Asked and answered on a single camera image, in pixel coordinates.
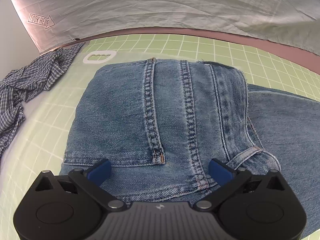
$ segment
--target metal screw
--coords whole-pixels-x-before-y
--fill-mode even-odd
[[[118,209],[118,208],[122,208],[124,205],[124,203],[121,201],[121,200],[111,200],[109,203],[108,203],[108,206],[110,208],[114,208],[114,209]]]
[[[212,204],[207,200],[200,200],[196,203],[196,206],[200,209],[208,209],[212,206]]]

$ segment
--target black and white plaid shirt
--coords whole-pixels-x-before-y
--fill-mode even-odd
[[[25,119],[21,101],[28,102],[42,90],[50,90],[83,45],[84,42],[47,52],[0,81],[0,157]]]

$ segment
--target wrinkled white fabric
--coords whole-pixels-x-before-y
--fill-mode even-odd
[[[68,43],[74,38],[85,38],[125,28],[161,26],[248,35],[320,55],[320,0],[12,2],[39,51]],[[28,23],[30,14],[46,17],[47,25]]]

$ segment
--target green tiled surface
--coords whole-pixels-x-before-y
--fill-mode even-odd
[[[19,144],[14,145],[10,154],[14,158],[8,160],[10,163],[1,171],[7,183],[0,194],[0,239],[18,240],[12,223],[13,213],[39,172],[50,169],[55,175],[59,173],[75,108],[96,70],[104,65],[83,64],[82,60],[91,51],[108,49],[119,52],[110,64],[123,62],[123,56],[128,55],[125,52],[131,52],[127,60],[138,55],[134,52],[148,52],[148,57],[154,54],[159,58],[159,54],[163,54],[164,58],[221,62],[241,69],[248,83],[320,101],[318,74],[253,47],[177,34],[131,34],[92,40],[20,129]],[[90,60],[104,58],[92,56]],[[320,231],[317,231],[305,240],[319,239]]]
[[[178,34],[131,34],[91,40],[85,52],[107,49],[216,61],[241,69],[248,83],[285,90],[320,101],[318,74],[250,46]]]

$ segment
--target white wall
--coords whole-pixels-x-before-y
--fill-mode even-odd
[[[0,80],[39,56],[11,0],[0,0]]]

